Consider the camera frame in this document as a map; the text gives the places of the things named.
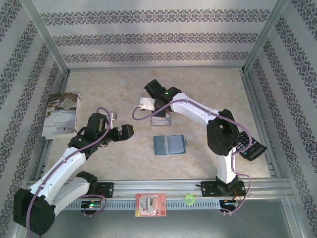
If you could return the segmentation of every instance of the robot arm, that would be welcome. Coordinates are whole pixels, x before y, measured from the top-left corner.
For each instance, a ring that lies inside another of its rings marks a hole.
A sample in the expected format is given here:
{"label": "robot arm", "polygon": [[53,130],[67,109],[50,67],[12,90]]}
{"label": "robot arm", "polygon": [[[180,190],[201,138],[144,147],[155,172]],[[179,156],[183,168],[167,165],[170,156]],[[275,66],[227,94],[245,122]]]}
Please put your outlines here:
{"label": "robot arm", "polygon": [[[14,195],[13,201],[13,220],[16,223],[26,227],[26,214],[31,203],[31,199],[36,194],[39,187],[42,187],[38,193],[30,215],[30,229],[38,235],[43,235],[52,226],[55,217],[66,206],[78,197],[84,194],[97,193],[97,177],[87,173],[80,172],[76,178],[68,185],[65,184],[67,179],[79,168],[100,146],[107,146],[111,141],[127,140],[133,136],[134,131],[131,125],[122,125],[122,130],[118,127],[109,130],[108,134],[98,143],[75,153],[67,161],[66,157],[70,156],[78,149],[90,145],[92,142],[100,139],[105,133],[105,125],[109,124],[105,115],[94,113],[89,117],[88,124],[82,128],[78,134],[73,137],[55,165],[29,189],[20,188]],[[47,176],[54,170],[57,165],[61,164],[56,171],[48,178]],[[45,179],[48,179],[44,185],[41,185]]]}
{"label": "robot arm", "polygon": [[219,183],[222,184],[225,190],[230,189],[238,179],[231,169],[231,155],[236,150],[235,147],[239,139],[239,131],[236,125],[221,120],[211,115],[210,112],[234,120],[232,113],[226,109],[220,112],[208,108],[192,100],[177,88],[171,87],[166,90],[156,80],[151,81],[145,87],[145,90],[152,98],[140,99],[139,107],[141,110],[157,111],[166,104],[175,102],[167,107],[166,110],[159,112],[156,116],[164,117],[166,111],[177,112],[206,127],[208,146],[216,153],[218,161],[216,179],[219,180]]}

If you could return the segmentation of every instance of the patterned wallpaper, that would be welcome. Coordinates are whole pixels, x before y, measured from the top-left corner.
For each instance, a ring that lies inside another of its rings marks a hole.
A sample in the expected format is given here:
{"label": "patterned wallpaper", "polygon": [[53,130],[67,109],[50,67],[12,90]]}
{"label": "patterned wallpaper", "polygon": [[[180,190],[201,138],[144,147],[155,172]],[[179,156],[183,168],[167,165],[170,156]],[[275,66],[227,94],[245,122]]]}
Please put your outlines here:
{"label": "patterned wallpaper", "polygon": [[18,0],[0,0],[0,238],[12,227],[14,193],[39,159],[45,105],[64,79]]}
{"label": "patterned wallpaper", "polygon": [[243,66],[276,0],[35,0],[69,68]]}
{"label": "patterned wallpaper", "polygon": [[316,9],[313,0],[290,1],[249,72],[309,237],[317,237]]}

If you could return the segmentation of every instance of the book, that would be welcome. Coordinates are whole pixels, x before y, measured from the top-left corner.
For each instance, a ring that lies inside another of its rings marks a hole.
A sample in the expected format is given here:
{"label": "book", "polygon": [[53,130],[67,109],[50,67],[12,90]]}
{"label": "book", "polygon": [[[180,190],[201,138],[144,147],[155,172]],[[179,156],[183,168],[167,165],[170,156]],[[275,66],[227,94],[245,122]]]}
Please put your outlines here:
{"label": "book", "polygon": [[42,136],[46,140],[75,136],[78,132],[79,105],[79,92],[50,95]]}

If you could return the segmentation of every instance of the metal frame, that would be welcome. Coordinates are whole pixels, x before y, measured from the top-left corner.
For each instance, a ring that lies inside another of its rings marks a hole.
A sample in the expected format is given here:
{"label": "metal frame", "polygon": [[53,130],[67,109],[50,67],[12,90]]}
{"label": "metal frame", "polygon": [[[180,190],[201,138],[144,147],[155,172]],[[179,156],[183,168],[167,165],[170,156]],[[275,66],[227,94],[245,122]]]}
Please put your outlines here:
{"label": "metal frame", "polygon": [[267,150],[265,151],[266,161],[268,162],[269,166],[272,166],[272,169],[274,171],[274,176],[276,178],[281,178],[282,176],[279,172],[279,168],[278,168],[276,158],[275,158],[274,153],[273,153],[271,142],[268,138],[265,124],[264,124],[263,118],[261,116],[260,107],[256,102],[256,96],[255,96],[255,93],[252,89],[249,75],[245,71],[243,71],[242,69],[239,69],[239,71],[240,71],[240,75],[241,75],[244,89],[245,89],[246,94],[247,94],[247,98],[249,101],[249,105],[251,108],[253,119],[254,119],[256,127],[257,127],[260,141],[261,141],[261,143],[263,143],[267,146]]}
{"label": "metal frame", "polygon": [[41,18],[41,15],[37,11],[33,0],[21,0],[21,3],[28,13],[29,17],[31,18],[32,22],[34,23],[36,29],[40,33],[43,41],[45,42],[46,46],[48,47],[50,53],[53,55],[56,63],[58,64],[59,68],[62,70],[64,75],[68,75],[69,69],[66,65],[66,62],[59,52],[55,41],[53,40],[52,36],[50,35],[44,21]]}
{"label": "metal frame", "polygon": [[[217,209],[220,199],[232,199],[232,197],[202,197],[201,188],[197,187],[201,181],[215,181],[214,179],[176,179],[176,180],[101,180],[99,182],[113,182],[113,197],[108,198],[108,202],[114,204],[109,206],[108,210],[133,210],[132,207],[123,207],[121,204],[132,204],[137,193],[165,193],[168,203],[179,204],[184,201],[186,194],[195,196],[197,203],[214,203],[212,206],[205,205],[197,208],[188,206],[171,207],[171,210],[187,210],[187,209]],[[249,181],[246,178],[240,179],[249,186]],[[36,181],[29,181],[28,186]],[[287,218],[289,228],[293,237],[306,238],[307,234],[302,222],[298,222],[297,206],[294,201],[291,185],[287,178],[254,178],[252,179],[252,190],[246,199],[281,199]],[[80,210],[79,206],[70,206],[67,210]],[[18,224],[15,224],[11,238],[24,238],[26,229]]]}
{"label": "metal frame", "polygon": [[[74,68],[71,71],[68,69],[61,53],[59,52],[53,38],[49,34],[40,14],[37,12],[36,7],[32,0],[21,0],[24,8],[29,14],[30,18],[34,22],[36,28],[41,34],[44,42],[48,46],[54,59],[58,63],[59,67],[67,76],[64,82],[62,92],[66,91],[67,83],[69,79],[69,72],[80,71],[101,71],[101,70],[141,70],[141,69],[153,69],[153,68],[175,68],[175,67],[128,67],[128,68]],[[289,228],[292,236],[296,238],[306,238],[307,233],[303,224],[303,221],[298,210],[297,203],[295,201],[290,183],[287,178],[281,178],[279,168],[274,157],[274,153],[271,148],[270,140],[268,138],[265,124],[261,116],[260,108],[255,100],[255,94],[251,87],[251,82],[247,74],[248,70],[255,61],[258,53],[262,49],[266,39],[268,38],[274,24],[278,17],[285,8],[287,0],[277,0],[274,9],[272,10],[264,28],[262,29],[254,47],[252,48],[243,68],[239,68],[242,82],[248,97],[248,101],[251,107],[251,111],[257,126],[257,130],[260,136],[260,141],[267,145],[267,151],[265,157],[268,163],[268,167],[273,178],[253,178],[252,190],[246,199],[280,199],[284,208],[285,216],[288,221]],[[237,67],[221,67],[216,66],[214,68],[237,68]],[[42,153],[39,171],[36,173],[36,178],[39,179],[43,173],[43,166],[48,159],[50,148],[53,140],[48,140]],[[135,200],[136,193],[165,193],[168,202],[183,201],[186,194],[192,194],[196,197],[197,202],[219,201],[219,199],[227,199],[231,197],[210,197],[203,198],[201,189],[197,187],[201,181],[215,181],[214,179],[179,179],[179,180],[115,180],[114,183],[113,198],[108,199],[113,204],[131,203]],[[249,186],[247,179],[241,179],[245,186]],[[33,184],[34,181],[29,181],[28,186]],[[112,210],[119,210],[120,205],[117,207],[111,207]],[[15,224],[12,230],[10,238],[25,238],[26,229],[18,224]]]}
{"label": "metal frame", "polygon": [[252,50],[249,53],[249,56],[244,64],[244,69],[246,71],[250,70],[250,67],[256,60],[258,54],[260,53],[263,45],[265,44],[269,34],[271,33],[274,25],[276,24],[279,16],[282,14],[284,8],[286,7],[289,0],[277,0],[271,14],[269,15],[259,37],[257,38]]}

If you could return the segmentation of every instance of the black bracket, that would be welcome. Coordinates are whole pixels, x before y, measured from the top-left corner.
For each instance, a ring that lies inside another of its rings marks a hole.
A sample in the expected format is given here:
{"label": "black bracket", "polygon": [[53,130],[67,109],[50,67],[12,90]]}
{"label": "black bracket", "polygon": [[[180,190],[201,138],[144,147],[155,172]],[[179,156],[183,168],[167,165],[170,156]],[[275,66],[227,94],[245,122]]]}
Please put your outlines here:
{"label": "black bracket", "polygon": [[114,183],[112,182],[98,182],[97,194],[105,198],[112,198]]}
{"label": "black bracket", "polygon": [[201,190],[203,197],[223,197],[223,196],[245,196],[246,189],[243,181],[237,181],[233,187],[226,193],[218,189],[216,181],[202,181]]}
{"label": "black bracket", "polygon": [[86,194],[96,194],[97,189],[97,177],[86,172],[82,171],[76,175],[76,177],[83,178],[89,183],[89,189]]}
{"label": "black bracket", "polygon": [[237,206],[237,200],[219,200],[220,207],[223,208],[221,209],[221,212],[227,213],[229,211],[234,211]]}

